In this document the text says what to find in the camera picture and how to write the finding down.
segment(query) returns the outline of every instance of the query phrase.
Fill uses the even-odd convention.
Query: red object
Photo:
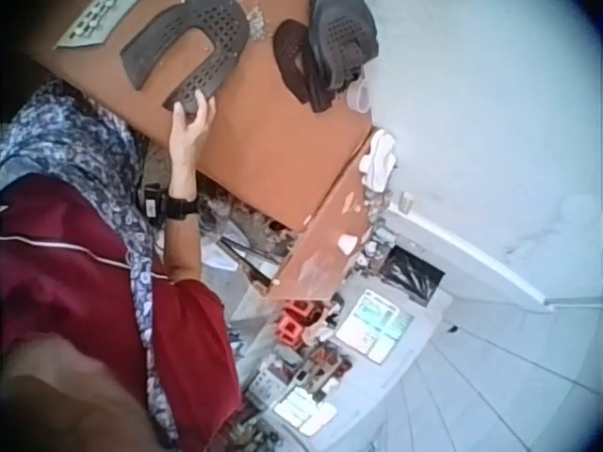
[[[301,317],[309,317],[314,311],[313,301],[304,301],[302,299],[292,299],[285,306],[285,309],[290,313],[300,315]]]
[[[286,311],[281,313],[276,338],[279,342],[296,348],[302,342],[303,325],[300,325],[295,318]]]
[[[68,242],[123,261],[120,238],[69,185],[26,176],[2,193],[3,237]],[[53,332],[107,365],[146,407],[145,351],[129,272],[77,250],[3,241],[0,253],[2,350]],[[165,274],[161,263],[154,272]],[[176,419],[181,446],[204,450],[240,407],[236,368],[220,300],[205,285],[153,279],[157,372]]]

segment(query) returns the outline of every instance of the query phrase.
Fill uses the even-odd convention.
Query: black watch strap
[[[166,200],[166,217],[169,219],[185,219],[187,215],[198,213],[197,200],[178,200],[168,196]]]

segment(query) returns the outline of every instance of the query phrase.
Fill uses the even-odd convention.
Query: wooden table
[[[141,91],[122,66],[120,51],[161,10],[178,0],[140,0],[100,46],[55,49],[54,45],[90,0],[61,0],[42,16],[25,45],[39,63],[167,147],[171,114],[162,107],[170,93],[209,55],[197,30],[164,55]],[[280,22],[305,22],[307,0],[240,0],[259,6],[271,34]],[[285,226],[301,231],[365,141],[370,121],[342,101],[312,112],[283,84],[270,36],[250,42],[217,95],[218,115],[198,169],[242,201]]]

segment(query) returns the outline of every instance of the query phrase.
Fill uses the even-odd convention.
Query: white wall
[[[399,141],[395,191],[549,299],[600,298],[601,45],[579,10],[563,0],[367,2],[382,49],[367,71],[373,116]],[[601,310],[498,302],[513,299],[427,238],[413,241],[459,297],[399,383],[329,452],[370,442],[382,452],[578,450],[603,416]]]
[[[563,0],[367,0],[395,191],[550,298],[601,292],[601,46]]]

